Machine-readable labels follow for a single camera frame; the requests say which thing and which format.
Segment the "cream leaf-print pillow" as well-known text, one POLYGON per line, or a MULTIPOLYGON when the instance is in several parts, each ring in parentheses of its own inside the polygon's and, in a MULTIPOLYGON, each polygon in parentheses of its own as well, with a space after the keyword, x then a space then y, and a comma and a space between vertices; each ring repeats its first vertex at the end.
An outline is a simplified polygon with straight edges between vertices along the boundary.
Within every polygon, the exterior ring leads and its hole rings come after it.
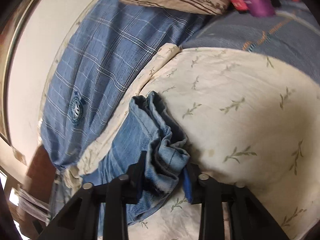
POLYGON ((247 186, 289 239, 303 239, 319 221, 319 85, 278 59, 232 49, 162 46, 66 170, 72 192, 107 155, 130 99, 151 91, 186 133, 201 170, 247 186))

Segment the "light blue denim pants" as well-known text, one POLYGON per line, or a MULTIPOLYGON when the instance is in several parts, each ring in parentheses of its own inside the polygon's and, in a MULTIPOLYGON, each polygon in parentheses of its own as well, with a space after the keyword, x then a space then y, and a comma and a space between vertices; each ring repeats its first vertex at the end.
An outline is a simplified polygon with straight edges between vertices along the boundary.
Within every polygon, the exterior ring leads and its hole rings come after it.
POLYGON ((126 207, 127 223, 136 224, 160 209, 178 185, 190 158, 184 149, 186 142, 187 136, 156 92, 151 91, 147 97, 134 96, 107 155, 82 181, 93 185, 109 183, 124 174, 145 151, 145 189, 138 204, 126 207))

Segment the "blue plaid pillow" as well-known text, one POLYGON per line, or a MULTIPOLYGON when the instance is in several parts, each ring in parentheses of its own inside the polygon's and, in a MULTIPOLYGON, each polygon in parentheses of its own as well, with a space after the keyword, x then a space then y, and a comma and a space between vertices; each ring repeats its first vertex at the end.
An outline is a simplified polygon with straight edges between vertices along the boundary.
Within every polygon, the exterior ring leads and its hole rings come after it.
POLYGON ((101 135, 125 92, 166 43, 180 45, 204 15, 99 0, 80 23, 53 74, 41 139, 53 165, 75 165, 101 135))

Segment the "red small package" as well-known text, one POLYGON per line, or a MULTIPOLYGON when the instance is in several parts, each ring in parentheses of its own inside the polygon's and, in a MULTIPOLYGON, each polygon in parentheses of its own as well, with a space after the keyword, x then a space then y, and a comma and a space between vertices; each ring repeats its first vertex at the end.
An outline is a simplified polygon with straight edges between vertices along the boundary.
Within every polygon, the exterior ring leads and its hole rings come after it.
POLYGON ((244 0, 230 0, 232 5, 235 7, 237 11, 244 12, 249 11, 249 7, 247 6, 244 0))

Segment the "blue star-print bedsheet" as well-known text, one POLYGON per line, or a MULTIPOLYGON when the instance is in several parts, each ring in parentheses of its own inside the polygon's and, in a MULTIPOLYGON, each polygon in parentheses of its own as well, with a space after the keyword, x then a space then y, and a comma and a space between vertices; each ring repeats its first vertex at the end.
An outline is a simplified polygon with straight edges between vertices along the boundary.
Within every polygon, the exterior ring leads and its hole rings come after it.
POLYGON ((271 17, 216 16, 182 48, 231 48, 274 57, 319 82, 319 24, 303 2, 279 0, 271 17))

